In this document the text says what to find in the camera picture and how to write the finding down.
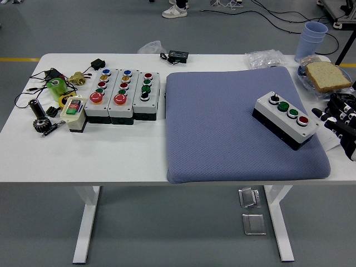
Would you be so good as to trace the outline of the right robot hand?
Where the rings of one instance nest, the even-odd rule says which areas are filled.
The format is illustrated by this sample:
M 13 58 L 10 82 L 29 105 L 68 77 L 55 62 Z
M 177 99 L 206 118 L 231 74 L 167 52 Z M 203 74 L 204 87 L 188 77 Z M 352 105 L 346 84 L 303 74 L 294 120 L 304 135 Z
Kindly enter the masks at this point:
M 355 161 L 355 110 L 339 99 L 331 99 L 327 109 L 313 108 L 311 111 L 324 127 L 331 130 L 340 139 L 346 156 Z

